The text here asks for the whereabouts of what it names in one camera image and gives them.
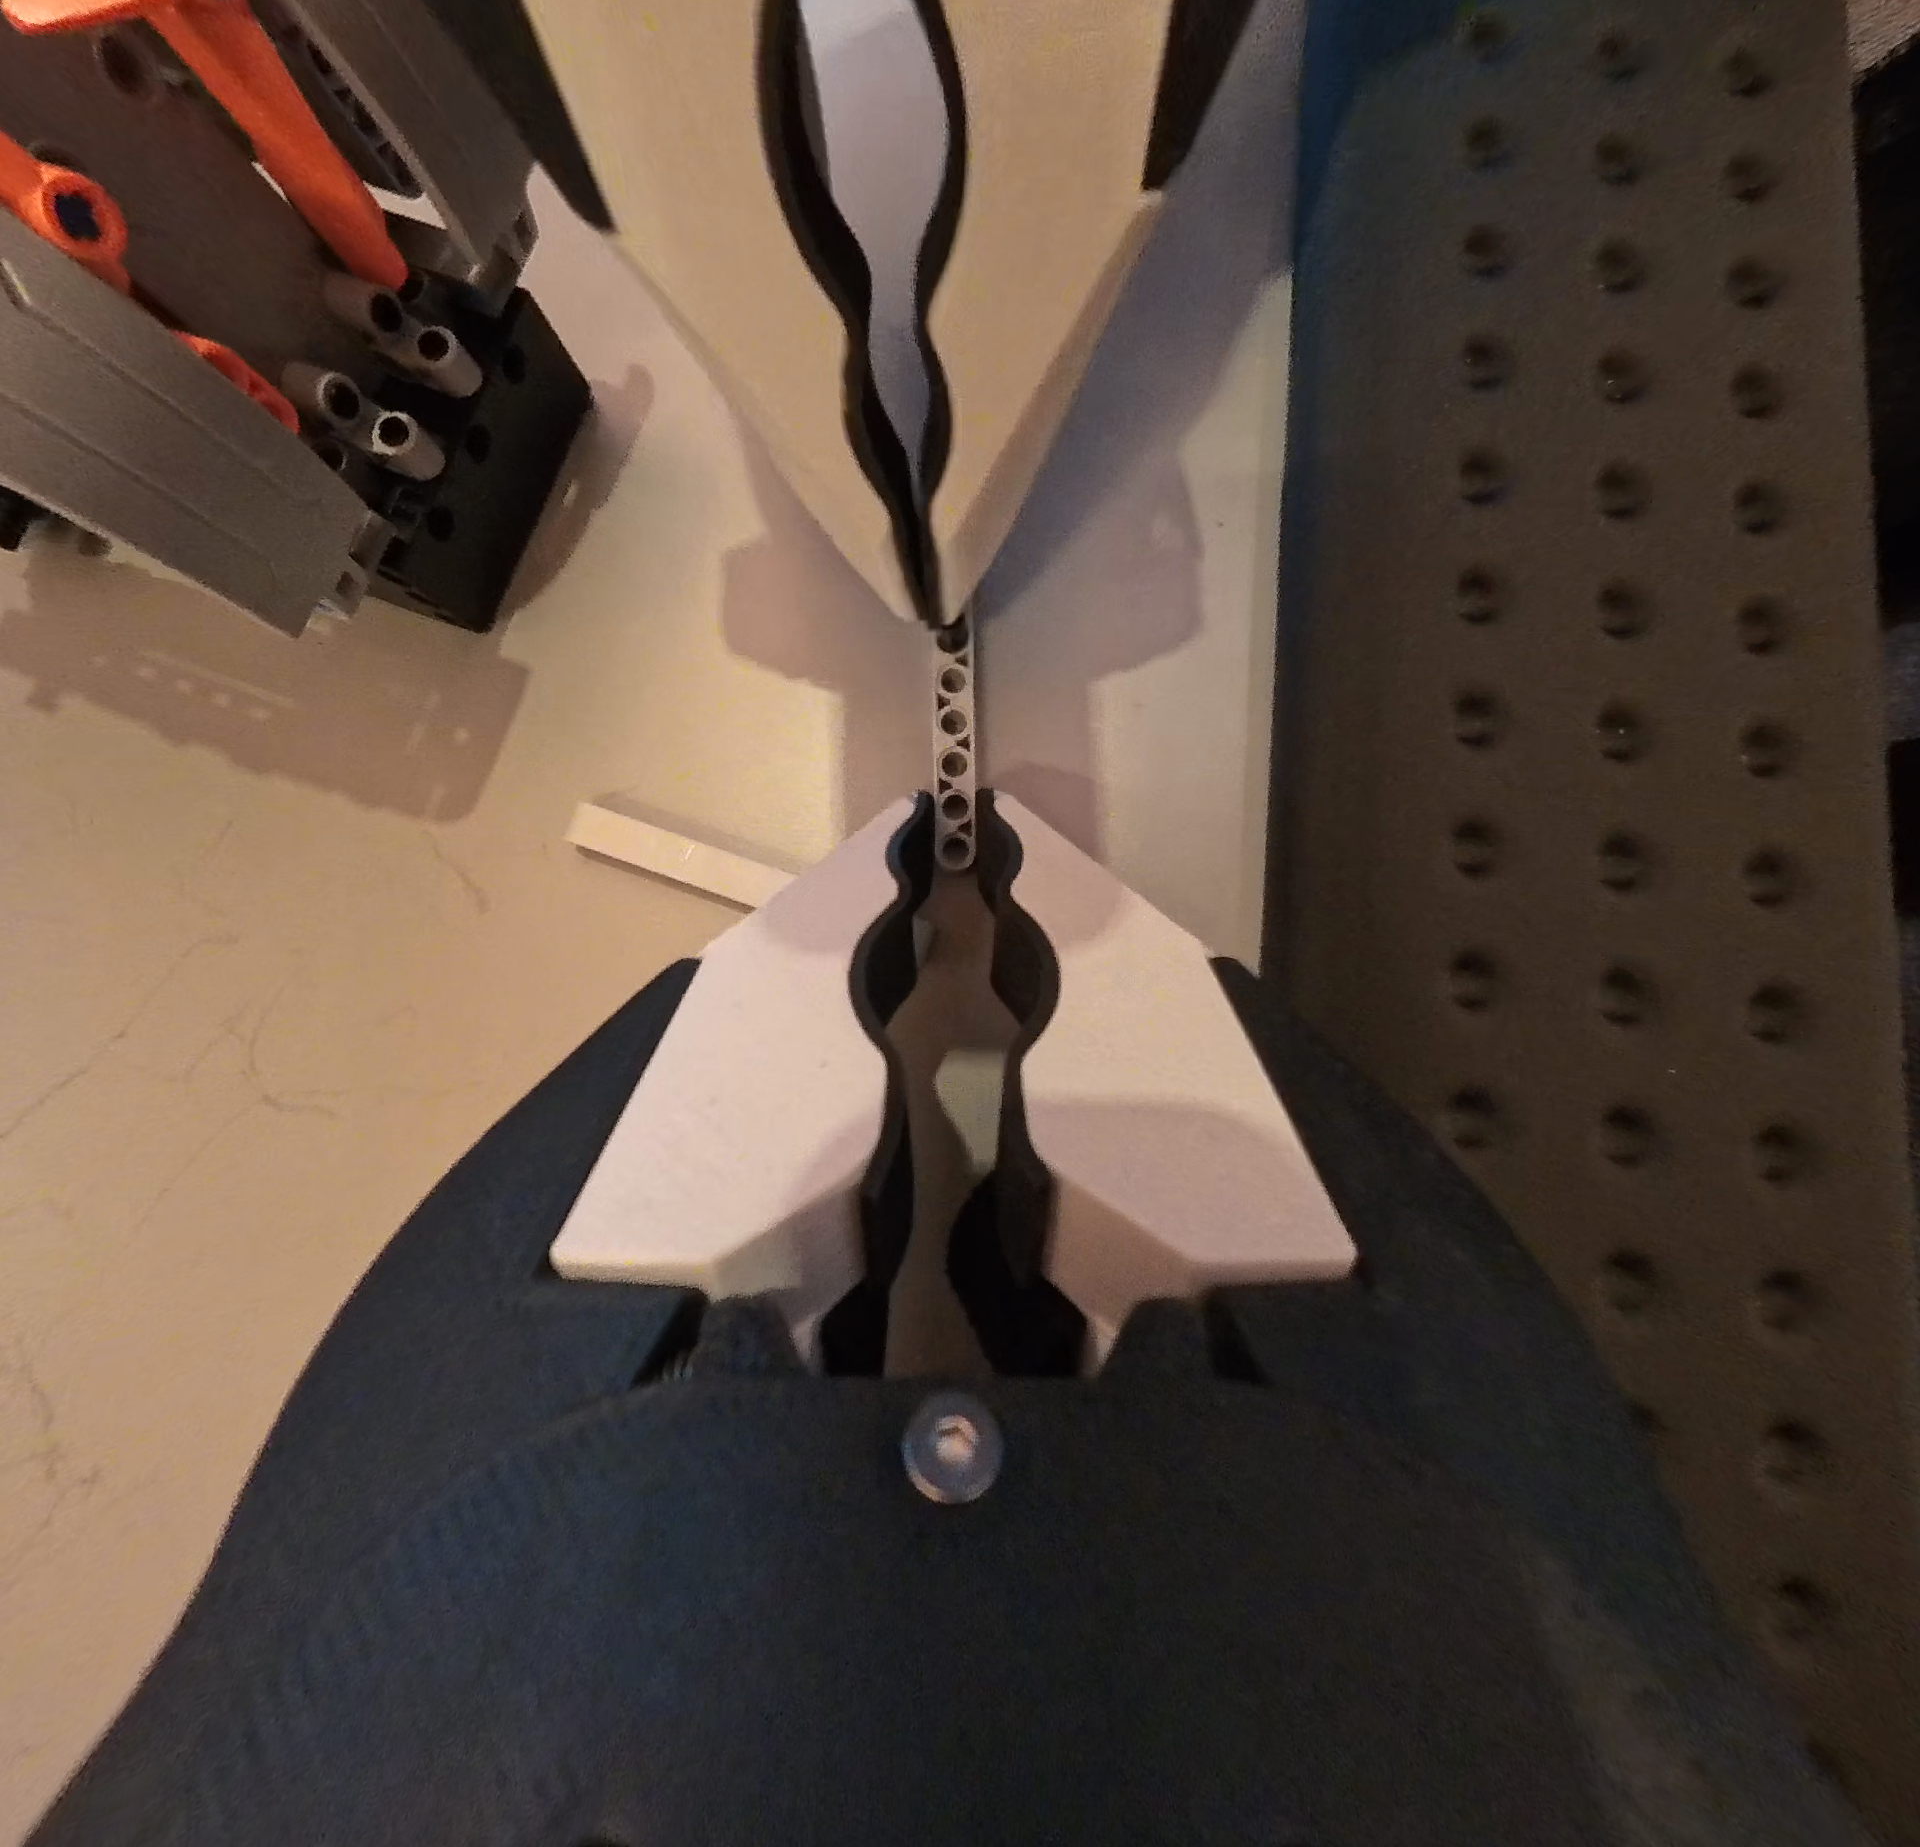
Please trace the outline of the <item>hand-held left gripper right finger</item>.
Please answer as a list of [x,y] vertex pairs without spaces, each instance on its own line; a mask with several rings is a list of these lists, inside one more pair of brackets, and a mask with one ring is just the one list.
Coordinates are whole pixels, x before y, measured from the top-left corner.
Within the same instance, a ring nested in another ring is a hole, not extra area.
[[1014,1293],[1106,1354],[1147,1303],[1348,1280],[1354,1236],[1207,944],[1011,793],[977,810],[1014,1020],[990,1176]]

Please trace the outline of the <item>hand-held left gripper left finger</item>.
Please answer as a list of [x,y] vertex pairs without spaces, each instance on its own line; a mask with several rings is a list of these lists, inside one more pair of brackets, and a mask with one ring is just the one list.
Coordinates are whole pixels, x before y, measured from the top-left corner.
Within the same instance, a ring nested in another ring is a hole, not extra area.
[[899,1150],[892,1013],[916,981],[933,801],[889,804],[710,941],[547,1264],[569,1282],[757,1297],[815,1350],[899,1259],[870,1197]]

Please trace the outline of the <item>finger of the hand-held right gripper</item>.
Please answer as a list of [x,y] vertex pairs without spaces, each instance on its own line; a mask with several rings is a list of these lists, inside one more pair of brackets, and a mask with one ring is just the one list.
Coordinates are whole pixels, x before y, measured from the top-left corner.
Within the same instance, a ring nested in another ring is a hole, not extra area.
[[939,133],[889,352],[907,438],[916,617],[975,597],[1037,480],[1164,200],[1147,140],[1173,0],[907,0]]
[[523,6],[615,241],[850,566],[930,625],[870,265],[806,136],[801,0]]

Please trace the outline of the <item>light grey holed beam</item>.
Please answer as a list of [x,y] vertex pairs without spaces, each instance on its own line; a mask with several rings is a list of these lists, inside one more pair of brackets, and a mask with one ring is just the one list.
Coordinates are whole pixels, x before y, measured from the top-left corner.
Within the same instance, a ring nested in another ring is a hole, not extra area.
[[743,914],[766,905],[796,872],[710,834],[665,827],[610,804],[576,804],[564,840],[590,859],[674,883]]
[[965,872],[977,850],[977,653],[948,660],[930,637],[930,757],[933,859],[943,872]]

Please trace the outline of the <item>grey orange toy block model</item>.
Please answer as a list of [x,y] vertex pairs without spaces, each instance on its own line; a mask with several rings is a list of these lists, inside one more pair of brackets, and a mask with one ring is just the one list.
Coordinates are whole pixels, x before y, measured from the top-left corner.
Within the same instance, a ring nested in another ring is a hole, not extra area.
[[533,170],[605,215],[523,0],[4,0],[4,548],[489,630],[590,414]]

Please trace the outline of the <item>dark perforated pad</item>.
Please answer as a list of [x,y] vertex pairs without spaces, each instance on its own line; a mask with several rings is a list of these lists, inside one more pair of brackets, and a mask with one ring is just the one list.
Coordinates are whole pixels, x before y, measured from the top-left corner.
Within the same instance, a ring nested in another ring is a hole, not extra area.
[[1843,0],[1310,0],[1266,954],[1581,1308],[1866,1821],[1852,137]]

